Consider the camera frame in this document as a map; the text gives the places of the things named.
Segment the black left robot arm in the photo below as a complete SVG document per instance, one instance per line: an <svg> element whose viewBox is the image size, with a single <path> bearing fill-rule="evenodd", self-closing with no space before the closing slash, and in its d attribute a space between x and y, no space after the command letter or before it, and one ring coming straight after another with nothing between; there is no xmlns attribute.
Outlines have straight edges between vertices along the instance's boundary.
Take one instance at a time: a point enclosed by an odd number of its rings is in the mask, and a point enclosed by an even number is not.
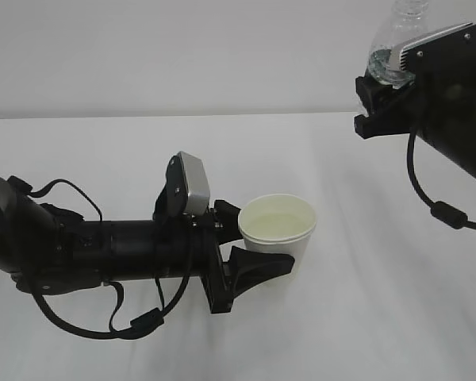
<svg viewBox="0 0 476 381"><path fill-rule="evenodd" d="M201 216L157 214L143 221L86 221L71 210L34 202L0 178L0 207L17 253L0 229L0 270L28 292L21 270L33 272L44 295L91 289L109 281L198 277L209 309L226 314L245 291L289 274L295 260L281 253L220 247L241 238L239 209L218 200Z"/></svg>

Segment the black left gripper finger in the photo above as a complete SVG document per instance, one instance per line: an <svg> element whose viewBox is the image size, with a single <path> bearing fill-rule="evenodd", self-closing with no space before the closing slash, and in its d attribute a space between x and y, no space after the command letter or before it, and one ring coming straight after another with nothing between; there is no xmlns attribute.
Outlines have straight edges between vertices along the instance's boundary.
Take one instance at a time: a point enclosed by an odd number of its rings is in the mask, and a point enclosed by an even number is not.
<svg viewBox="0 0 476 381"><path fill-rule="evenodd" d="M226 262L233 298L272 279L292 272L295 259L289 254L253 252L232 246Z"/></svg>
<svg viewBox="0 0 476 381"><path fill-rule="evenodd" d="M216 200L213 210L216 218L216 235L218 242L230 243L242 240L243 236L238 225L241 208L225 200Z"/></svg>

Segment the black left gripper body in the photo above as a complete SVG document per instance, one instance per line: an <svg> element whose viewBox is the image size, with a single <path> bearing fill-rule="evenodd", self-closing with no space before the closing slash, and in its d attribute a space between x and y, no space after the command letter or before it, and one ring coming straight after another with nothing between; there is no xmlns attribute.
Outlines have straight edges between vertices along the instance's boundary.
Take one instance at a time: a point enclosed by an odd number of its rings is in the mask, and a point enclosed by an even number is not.
<svg viewBox="0 0 476 381"><path fill-rule="evenodd" d="M216 222L212 216L195 217L191 232L194 238L193 273L197 273L202 282L209 311L211 314L229 313L234 297L221 256Z"/></svg>

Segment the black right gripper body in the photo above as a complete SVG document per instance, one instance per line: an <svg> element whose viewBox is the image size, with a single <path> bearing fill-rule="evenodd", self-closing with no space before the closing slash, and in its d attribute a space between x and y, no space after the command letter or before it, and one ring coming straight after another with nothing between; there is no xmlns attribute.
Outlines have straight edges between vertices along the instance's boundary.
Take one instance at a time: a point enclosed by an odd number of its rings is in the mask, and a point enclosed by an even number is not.
<svg viewBox="0 0 476 381"><path fill-rule="evenodd" d="M476 106L476 89L460 84L419 84L399 89L369 75L355 79L355 91L365 109L354 117L355 132L363 139L406 134L436 111L450 113Z"/></svg>

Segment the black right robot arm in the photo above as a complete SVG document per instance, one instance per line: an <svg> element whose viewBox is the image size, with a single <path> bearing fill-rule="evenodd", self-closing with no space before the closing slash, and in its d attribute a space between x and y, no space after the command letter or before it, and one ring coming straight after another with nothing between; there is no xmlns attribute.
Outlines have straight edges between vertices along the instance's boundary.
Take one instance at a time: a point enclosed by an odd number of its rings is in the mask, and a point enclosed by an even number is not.
<svg viewBox="0 0 476 381"><path fill-rule="evenodd" d="M416 82L399 89L369 75L355 79L366 114L354 118L364 140L416 130L425 143L476 179L476 90Z"/></svg>

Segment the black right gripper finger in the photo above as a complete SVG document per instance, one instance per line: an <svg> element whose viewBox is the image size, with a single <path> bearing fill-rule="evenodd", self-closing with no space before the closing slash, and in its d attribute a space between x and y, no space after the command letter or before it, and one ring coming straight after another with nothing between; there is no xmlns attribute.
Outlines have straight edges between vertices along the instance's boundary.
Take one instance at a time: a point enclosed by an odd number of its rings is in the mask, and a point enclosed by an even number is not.
<svg viewBox="0 0 476 381"><path fill-rule="evenodd" d="M359 76L355 79L355 91L369 116L405 114L405 100L412 92L413 81L407 82L399 88L378 82L371 75Z"/></svg>

